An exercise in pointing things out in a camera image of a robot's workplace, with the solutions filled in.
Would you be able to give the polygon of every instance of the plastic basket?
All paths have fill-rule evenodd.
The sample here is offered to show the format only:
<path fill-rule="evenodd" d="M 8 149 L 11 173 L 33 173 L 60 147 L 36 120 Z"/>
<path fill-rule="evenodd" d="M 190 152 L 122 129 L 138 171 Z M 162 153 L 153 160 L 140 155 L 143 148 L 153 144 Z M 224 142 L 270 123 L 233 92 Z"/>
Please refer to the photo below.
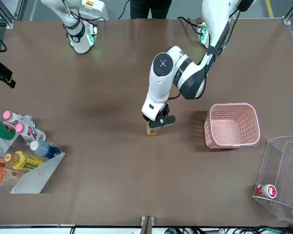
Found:
<path fill-rule="evenodd" d="M 211 149 L 253 146 L 261 136 L 257 113 L 248 103 L 212 105 L 204 131 L 206 145 Z"/>

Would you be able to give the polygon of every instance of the brown table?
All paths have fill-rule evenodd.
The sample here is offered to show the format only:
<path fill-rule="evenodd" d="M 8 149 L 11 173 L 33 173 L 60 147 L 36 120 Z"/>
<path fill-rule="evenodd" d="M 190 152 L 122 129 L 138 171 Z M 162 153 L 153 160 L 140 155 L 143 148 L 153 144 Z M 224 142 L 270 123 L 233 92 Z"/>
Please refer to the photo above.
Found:
<path fill-rule="evenodd" d="M 60 22 L 18 22 L 0 60 L 4 110 L 30 114 L 67 155 L 40 195 L 0 191 L 0 224 L 285 225 L 252 200 L 266 140 L 293 135 L 293 39 L 280 19 L 240 19 L 199 100 L 170 103 L 176 123 L 146 134 L 141 108 L 154 56 L 203 48 L 178 20 L 100 24 L 97 46 L 74 52 Z M 212 152 L 203 121 L 213 103 L 249 102 L 260 117 L 255 148 Z"/>

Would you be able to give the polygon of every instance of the white robotic arm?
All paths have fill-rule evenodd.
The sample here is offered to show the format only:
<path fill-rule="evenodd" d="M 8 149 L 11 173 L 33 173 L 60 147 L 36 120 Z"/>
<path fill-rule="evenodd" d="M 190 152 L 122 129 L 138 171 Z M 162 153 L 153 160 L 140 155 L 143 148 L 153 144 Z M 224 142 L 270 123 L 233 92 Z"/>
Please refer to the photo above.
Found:
<path fill-rule="evenodd" d="M 97 28 L 79 17 L 82 0 L 41 0 L 41 2 L 63 21 L 71 45 L 77 53 L 84 54 L 94 45 Z"/>
<path fill-rule="evenodd" d="M 209 29 L 209 46 L 199 64 L 193 62 L 178 46 L 154 58 L 148 93 L 142 107 L 149 129 L 156 130 L 175 122 L 175 117 L 168 115 L 167 103 L 172 84 L 185 99 L 201 97 L 206 77 L 227 43 L 231 13 L 236 8 L 246 11 L 252 3 L 253 0 L 203 0 L 202 13 Z"/>

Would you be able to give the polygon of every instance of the person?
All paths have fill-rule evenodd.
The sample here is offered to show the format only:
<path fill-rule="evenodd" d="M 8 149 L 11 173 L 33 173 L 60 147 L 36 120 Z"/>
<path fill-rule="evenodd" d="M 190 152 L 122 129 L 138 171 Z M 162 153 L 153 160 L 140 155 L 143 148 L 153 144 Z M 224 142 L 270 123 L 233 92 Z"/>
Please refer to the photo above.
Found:
<path fill-rule="evenodd" d="M 151 10 L 153 19 L 166 19 L 171 0 L 131 0 L 130 17 L 147 19 Z"/>

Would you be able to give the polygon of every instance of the yellow floor tape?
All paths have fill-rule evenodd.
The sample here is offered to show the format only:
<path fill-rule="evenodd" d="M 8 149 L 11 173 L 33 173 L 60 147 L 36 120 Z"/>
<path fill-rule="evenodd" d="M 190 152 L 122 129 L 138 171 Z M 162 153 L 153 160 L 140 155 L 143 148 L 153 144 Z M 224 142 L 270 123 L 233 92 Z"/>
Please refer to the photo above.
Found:
<path fill-rule="evenodd" d="M 272 11 L 272 5 L 270 4 L 269 0 L 265 0 L 267 5 L 267 10 L 270 18 L 273 18 L 273 11 Z"/>

